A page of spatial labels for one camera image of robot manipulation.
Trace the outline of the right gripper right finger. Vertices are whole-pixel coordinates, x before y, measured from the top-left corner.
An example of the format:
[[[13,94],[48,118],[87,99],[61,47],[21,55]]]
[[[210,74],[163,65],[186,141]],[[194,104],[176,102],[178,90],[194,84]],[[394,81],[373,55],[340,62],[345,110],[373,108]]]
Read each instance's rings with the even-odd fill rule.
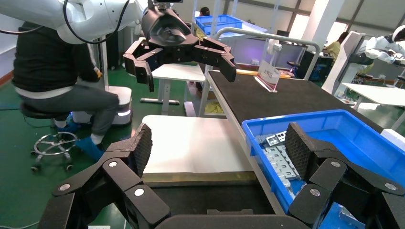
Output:
[[[404,228],[403,186],[351,162],[332,143],[308,136],[295,122],[288,125],[285,147],[305,182],[289,216],[315,229],[336,203],[367,229]]]

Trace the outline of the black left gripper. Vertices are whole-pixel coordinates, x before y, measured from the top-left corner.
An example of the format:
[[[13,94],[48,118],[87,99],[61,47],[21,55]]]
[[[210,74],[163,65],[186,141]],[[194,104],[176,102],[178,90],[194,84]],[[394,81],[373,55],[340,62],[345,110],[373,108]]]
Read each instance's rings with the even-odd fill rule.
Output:
[[[235,81],[231,47],[208,37],[200,41],[168,1],[159,5],[149,0],[141,26],[146,38],[134,41],[123,58],[126,71],[136,77],[137,83],[146,84],[150,92],[155,91],[152,71],[168,63],[202,63],[218,68],[228,82]]]

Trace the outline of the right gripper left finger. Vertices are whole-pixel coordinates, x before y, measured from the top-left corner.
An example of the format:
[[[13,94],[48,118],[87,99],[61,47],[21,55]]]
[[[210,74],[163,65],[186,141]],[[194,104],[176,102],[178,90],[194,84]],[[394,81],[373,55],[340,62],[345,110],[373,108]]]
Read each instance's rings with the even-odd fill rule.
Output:
[[[153,229],[169,218],[169,206],[142,180],[151,137],[141,124],[133,137],[111,144],[95,164],[57,185],[38,228],[86,229],[111,204],[136,229]]]

